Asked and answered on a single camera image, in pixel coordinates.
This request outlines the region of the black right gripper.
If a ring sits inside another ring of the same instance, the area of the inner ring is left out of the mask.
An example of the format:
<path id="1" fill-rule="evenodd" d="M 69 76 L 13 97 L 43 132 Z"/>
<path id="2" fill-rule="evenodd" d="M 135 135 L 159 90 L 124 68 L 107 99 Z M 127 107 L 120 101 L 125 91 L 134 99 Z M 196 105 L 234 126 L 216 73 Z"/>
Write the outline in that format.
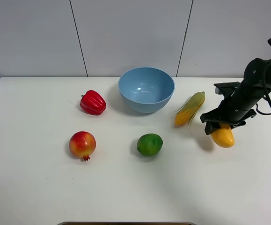
<path id="1" fill-rule="evenodd" d="M 263 89 L 240 83 L 232 95 L 224 96 L 217 108 L 200 116 L 201 122 L 206 122 L 206 135 L 220 129 L 219 122 L 229 124 L 231 129 L 246 125 L 249 111 L 263 96 Z"/>

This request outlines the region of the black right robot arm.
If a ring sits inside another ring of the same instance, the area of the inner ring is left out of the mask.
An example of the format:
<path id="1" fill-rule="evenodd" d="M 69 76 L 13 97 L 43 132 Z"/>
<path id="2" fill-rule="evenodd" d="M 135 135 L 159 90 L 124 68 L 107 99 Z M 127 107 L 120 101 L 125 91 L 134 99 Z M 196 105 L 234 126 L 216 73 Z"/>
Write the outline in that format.
<path id="1" fill-rule="evenodd" d="M 200 116 L 205 123 L 205 133 L 210 135 L 220 128 L 220 124 L 228 124 L 231 129 L 244 126 L 245 120 L 256 116 L 252 108 L 259 100 L 271 100 L 271 59 L 252 60 L 244 71 L 241 82 L 216 83 L 216 93 L 224 96 L 219 106 Z"/>

